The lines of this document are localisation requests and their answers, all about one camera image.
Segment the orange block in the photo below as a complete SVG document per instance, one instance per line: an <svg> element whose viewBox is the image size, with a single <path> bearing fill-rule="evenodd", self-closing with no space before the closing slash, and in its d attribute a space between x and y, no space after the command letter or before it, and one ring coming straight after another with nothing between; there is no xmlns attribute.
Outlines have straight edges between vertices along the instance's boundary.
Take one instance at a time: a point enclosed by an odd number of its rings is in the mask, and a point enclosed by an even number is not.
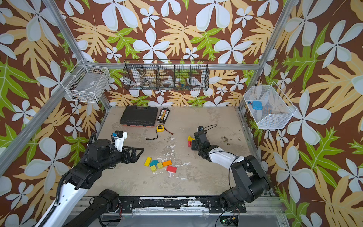
<svg viewBox="0 0 363 227"><path fill-rule="evenodd" d="M163 162L162 164L163 164L163 167L170 166L170 165L172 165L172 161L168 160L168 161Z"/></svg>

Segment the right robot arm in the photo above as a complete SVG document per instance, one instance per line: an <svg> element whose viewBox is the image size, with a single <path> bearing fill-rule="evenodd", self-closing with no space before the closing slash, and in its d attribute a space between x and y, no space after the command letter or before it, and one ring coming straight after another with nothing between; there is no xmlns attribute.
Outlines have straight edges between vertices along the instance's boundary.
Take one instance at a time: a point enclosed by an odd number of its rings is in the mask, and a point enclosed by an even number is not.
<svg viewBox="0 0 363 227"><path fill-rule="evenodd" d="M254 156L237 156L212 145L204 129L194 133L194 138L192 149L203 159L225 167L234 178L235 187L230 187L219 196L224 211L251 203L271 189L267 174Z"/></svg>

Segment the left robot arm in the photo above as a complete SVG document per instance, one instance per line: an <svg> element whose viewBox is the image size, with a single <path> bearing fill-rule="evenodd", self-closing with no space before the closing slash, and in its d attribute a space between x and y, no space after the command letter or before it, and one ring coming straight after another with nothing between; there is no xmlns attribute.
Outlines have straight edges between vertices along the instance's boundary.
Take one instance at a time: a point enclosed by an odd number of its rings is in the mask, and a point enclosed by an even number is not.
<svg viewBox="0 0 363 227"><path fill-rule="evenodd" d="M66 222L77 203L104 170L119 163L136 163L144 152L143 148L124 146L127 133L115 131L111 139L98 139L91 134L85 154L80 162L66 172L57 186L52 205L36 224L38 227L88 227L101 215L119 210L118 193L105 189L75 218Z"/></svg>

